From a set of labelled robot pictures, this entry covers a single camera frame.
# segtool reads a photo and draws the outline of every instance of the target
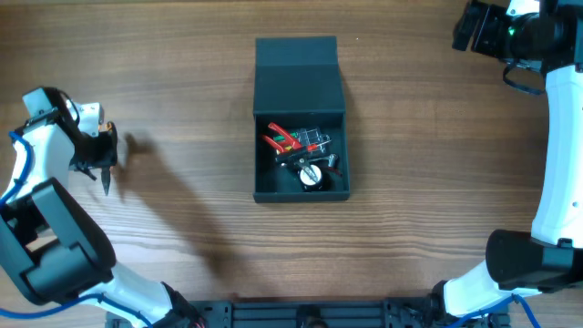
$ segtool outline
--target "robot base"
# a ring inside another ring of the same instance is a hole
[[[329,328],[423,328],[424,297],[388,298],[379,302],[191,302],[206,328],[301,328],[298,310],[317,307]],[[507,310],[466,323],[467,328],[510,328]],[[132,328],[125,319],[107,314],[106,328]],[[188,323],[172,328],[189,328]]]

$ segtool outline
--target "red handle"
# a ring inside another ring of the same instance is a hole
[[[267,141],[268,144],[270,144],[272,147],[274,147],[276,150],[278,150],[280,153],[286,152],[287,150],[285,150],[284,147],[282,147],[279,143],[275,142],[272,138],[269,138],[265,135],[261,136],[263,138],[263,140]]]
[[[285,141],[287,141],[287,143],[289,143],[293,149],[300,149],[302,147],[302,144],[300,143],[300,141],[298,139],[292,137],[292,135],[289,134],[288,131],[284,130],[279,125],[272,122],[272,123],[270,123],[270,125],[267,126],[267,128],[270,128],[270,129],[274,130],[275,132],[281,134],[283,136],[283,138],[285,139]]]

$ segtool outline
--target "wooden table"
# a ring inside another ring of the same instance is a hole
[[[1,6],[0,132],[24,122],[21,95],[38,85],[101,102],[133,140],[120,146],[127,164],[108,197],[80,174],[69,191],[120,261],[188,299],[424,295],[482,261],[492,230],[529,231],[544,177],[547,101],[506,87],[495,60],[451,49],[464,2]],[[255,204],[255,38],[328,35],[346,83],[353,195]],[[7,184],[6,137],[0,157]],[[38,309],[0,280],[0,307]],[[583,320],[581,292],[530,303],[545,327]],[[80,306],[0,327],[103,321]]]

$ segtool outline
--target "dark teal box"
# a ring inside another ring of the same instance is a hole
[[[256,43],[256,202],[338,201],[350,196],[346,145],[346,103],[335,36],[259,38]],[[326,191],[304,192],[296,175],[274,162],[274,149],[261,135],[275,122],[285,129],[320,127],[331,137],[328,154],[338,154],[339,177],[327,174]]]

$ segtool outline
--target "box lid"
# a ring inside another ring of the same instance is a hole
[[[254,114],[345,110],[335,36],[257,39]]]

